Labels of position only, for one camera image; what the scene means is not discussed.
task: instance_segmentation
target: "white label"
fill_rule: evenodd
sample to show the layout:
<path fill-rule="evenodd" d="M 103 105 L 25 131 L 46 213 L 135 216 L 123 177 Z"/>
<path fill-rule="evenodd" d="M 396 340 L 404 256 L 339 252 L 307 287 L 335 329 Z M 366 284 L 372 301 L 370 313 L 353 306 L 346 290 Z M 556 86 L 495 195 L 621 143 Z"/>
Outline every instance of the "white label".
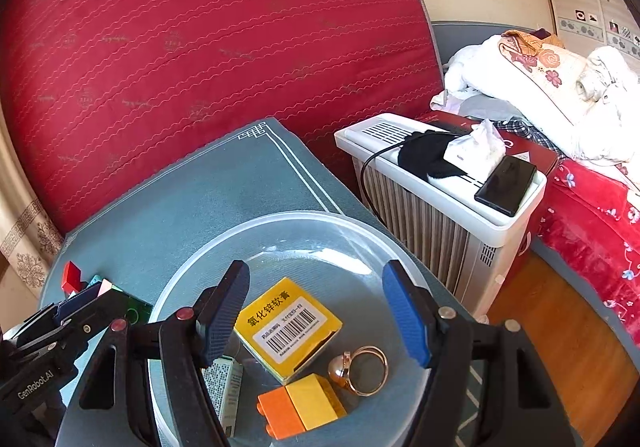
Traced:
<path fill-rule="evenodd" d="M 513 156 L 521 160 L 524 160 L 525 162 L 531 162 L 529 151 L 525 151 L 524 153 L 514 154 Z"/>
<path fill-rule="evenodd" d="M 258 331 L 254 341 L 280 364 L 325 322 L 326 317 L 301 296 Z"/>

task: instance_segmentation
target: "black cable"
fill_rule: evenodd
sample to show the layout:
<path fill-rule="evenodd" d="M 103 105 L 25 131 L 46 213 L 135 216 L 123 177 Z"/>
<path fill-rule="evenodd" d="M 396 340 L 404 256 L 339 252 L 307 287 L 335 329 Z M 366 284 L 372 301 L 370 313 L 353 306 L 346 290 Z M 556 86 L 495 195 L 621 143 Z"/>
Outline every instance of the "black cable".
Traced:
<path fill-rule="evenodd" d="M 399 148 L 400 146 L 404 146 L 404 144 L 406 144 L 407 142 L 411 142 L 412 140 L 417 140 L 418 138 L 421 138 L 424 135 L 425 135 L 424 133 L 421 133 L 419 135 L 412 135 L 410 138 L 405 138 L 402 142 L 398 142 L 397 144 L 389 146 L 384 150 L 376 151 L 374 154 L 372 154 L 366 159 L 365 163 L 362 164 L 362 167 L 360 168 L 360 186 L 362 186 L 362 193 L 364 194 L 364 198 L 367 199 L 367 203 L 369 203 L 371 212 L 373 212 L 374 216 L 378 218 L 378 220 L 380 220 L 380 223 L 382 223 L 385 227 L 386 227 L 385 220 L 382 219 L 382 216 L 380 216 L 380 212 L 378 212 L 378 209 L 376 209 L 375 205 L 373 205 L 373 202 L 369 197 L 369 193 L 367 192 L 367 186 L 364 184 L 364 170 L 367 169 L 367 166 L 369 165 L 371 160 L 379 157 L 381 154 L 386 153 L 387 151 L 394 150 L 395 148 Z"/>

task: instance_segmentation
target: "red mattress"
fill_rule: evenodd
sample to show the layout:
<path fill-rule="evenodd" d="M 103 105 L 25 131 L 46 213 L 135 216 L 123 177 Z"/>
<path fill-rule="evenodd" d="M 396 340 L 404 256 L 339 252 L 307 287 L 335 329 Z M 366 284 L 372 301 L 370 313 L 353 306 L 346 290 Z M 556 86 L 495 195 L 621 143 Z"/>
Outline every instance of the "red mattress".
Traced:
<path fill-rule="evenodd" d="M 9 132 L 63 232 L 267 116 L 353 187 L 333 132 L 442 90 L 420 0 L 10 0 L 0 32 Z"/>
<path fill-rule="evenodd" d="M 627 188 L 564 160 L 549 175 L 540 238 L 587 280 L 640 346 L 640 211 Z"/>

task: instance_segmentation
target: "gray bed headboard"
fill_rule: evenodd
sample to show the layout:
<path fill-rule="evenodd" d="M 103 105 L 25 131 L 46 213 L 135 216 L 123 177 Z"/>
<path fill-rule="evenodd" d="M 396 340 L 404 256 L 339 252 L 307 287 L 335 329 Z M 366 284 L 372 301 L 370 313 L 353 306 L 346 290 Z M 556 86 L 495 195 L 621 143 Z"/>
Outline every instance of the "gray bed headboard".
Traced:
<path fill-rule="evenodd" d="M 460 48 L 470 44 L 481 44 L 491 36 L 505 30 L 516 28 L 523 32 L 532 32 L 530 28 L 500 23 L 478 23 L 475 21 L 431 21 L 436 39 L 436 50 L 440 62 L 444 65 Z"/>

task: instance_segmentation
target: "wooden floor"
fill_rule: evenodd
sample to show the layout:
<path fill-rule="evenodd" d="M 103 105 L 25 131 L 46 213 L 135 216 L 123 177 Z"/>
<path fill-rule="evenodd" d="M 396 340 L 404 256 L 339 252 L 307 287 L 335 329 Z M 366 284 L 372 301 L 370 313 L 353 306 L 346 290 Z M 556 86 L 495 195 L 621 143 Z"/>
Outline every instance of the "wooden floor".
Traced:
<path fill-rule="evenodd" d="M 540 257 L 503 287 L 492 324 L 519 321 L 529 334 L 585 447 L 596 445 L 624 406 L 638 371 L 591 306 Z"/>

